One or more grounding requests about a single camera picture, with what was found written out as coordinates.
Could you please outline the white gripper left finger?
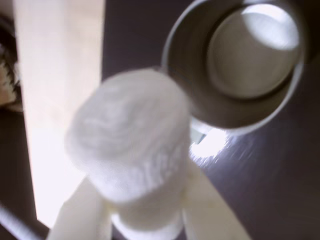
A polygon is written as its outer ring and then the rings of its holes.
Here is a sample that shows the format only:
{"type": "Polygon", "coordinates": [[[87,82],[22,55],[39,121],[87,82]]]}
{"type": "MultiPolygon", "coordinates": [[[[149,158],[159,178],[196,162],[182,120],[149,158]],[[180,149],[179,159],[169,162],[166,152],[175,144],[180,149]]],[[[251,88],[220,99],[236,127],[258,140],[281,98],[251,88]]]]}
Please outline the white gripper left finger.
{"type": "Polygon", "coordinates": [[[86,177],[63,203],[50,240],[111,240],[112,222],[105,199],[86,177]]]}

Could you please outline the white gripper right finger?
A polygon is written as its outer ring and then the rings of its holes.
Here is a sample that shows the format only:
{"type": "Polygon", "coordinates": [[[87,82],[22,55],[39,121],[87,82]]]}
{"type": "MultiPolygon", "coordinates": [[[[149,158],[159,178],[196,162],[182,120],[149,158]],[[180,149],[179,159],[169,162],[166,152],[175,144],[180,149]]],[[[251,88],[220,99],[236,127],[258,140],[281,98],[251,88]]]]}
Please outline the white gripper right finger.
{"type": "Polygon", "coordinates": [[[187,162],[187,182],[182,200],[188,240],[250,240],[235,213],[209,178],[192,160],[187,162]]]}

